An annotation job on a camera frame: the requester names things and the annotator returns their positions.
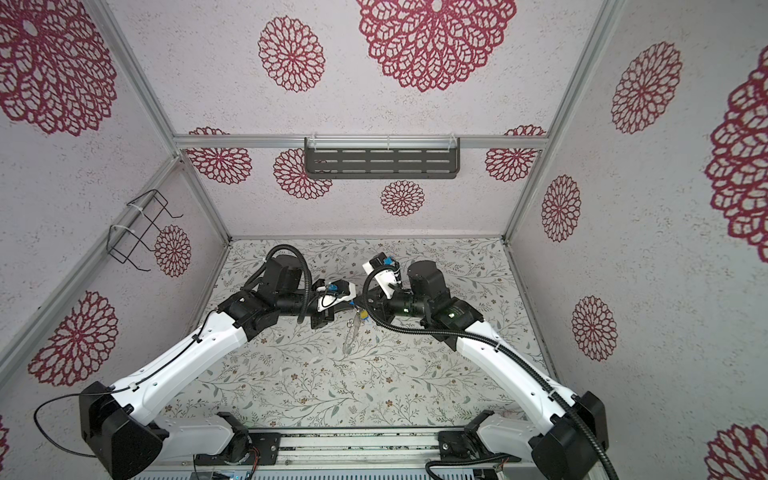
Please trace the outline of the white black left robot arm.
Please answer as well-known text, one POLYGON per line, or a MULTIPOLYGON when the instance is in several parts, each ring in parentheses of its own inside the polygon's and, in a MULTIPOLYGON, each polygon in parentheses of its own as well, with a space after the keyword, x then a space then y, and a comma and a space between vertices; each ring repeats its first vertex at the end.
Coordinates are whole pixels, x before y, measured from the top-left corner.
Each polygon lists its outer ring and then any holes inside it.
POLYGON ((246 461, 253 451, 250 433, 233 414, 173 420, 163 409, 200 374, 280 317, 309 318, 313 328, 321 328, 333 320, 336 306, 349 307, 356 295, 349 281, 314 281, 294 247, 275 247, 241 289, 190 335, 133 374, 83 390, 83 440, 113 479, 131 479, 157 461, 199 455, 230 464, 246 461))

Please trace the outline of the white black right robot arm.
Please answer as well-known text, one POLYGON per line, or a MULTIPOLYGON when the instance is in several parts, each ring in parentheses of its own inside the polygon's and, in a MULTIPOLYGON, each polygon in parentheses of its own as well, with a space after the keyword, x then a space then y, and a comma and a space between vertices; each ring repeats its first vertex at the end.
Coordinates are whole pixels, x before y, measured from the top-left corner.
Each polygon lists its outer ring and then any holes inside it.
POLYGON ((365 263, 356 301, 376 325, 404 335, 431 336, 474 363, 523 410, 523 421, 485 410, 449 435, 437 466, 529 462, 547 479, 584 479, 596 465, 618 476, 608 456, 607 418, 593 393, 578 395, 523 358, 471 304, 450 293, 431 260, 401 270, 385 254, 365 263))

